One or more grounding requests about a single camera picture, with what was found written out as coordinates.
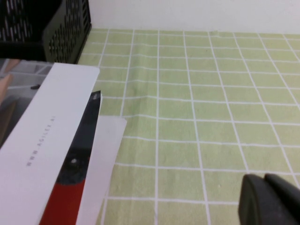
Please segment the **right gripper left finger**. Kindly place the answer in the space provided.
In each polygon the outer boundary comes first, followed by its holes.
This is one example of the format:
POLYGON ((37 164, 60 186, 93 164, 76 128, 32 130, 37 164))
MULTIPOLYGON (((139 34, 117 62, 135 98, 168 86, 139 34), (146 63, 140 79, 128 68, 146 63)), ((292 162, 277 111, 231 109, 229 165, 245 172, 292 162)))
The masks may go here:
POLYGON ((242 179, 238 215, 241 225, 284 225, 291 222, 291 214, 273 188, 253 174, 246 174, 242 179))

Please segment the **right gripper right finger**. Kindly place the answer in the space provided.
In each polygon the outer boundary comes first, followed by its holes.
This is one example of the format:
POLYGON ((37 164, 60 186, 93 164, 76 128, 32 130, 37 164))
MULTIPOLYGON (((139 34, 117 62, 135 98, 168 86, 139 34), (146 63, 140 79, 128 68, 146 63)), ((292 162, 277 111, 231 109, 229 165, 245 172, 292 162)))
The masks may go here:
POLYGON ((267 173, 264 180, 275 191, 297 224, 300 224, 300 189, 276 174, 267 173))

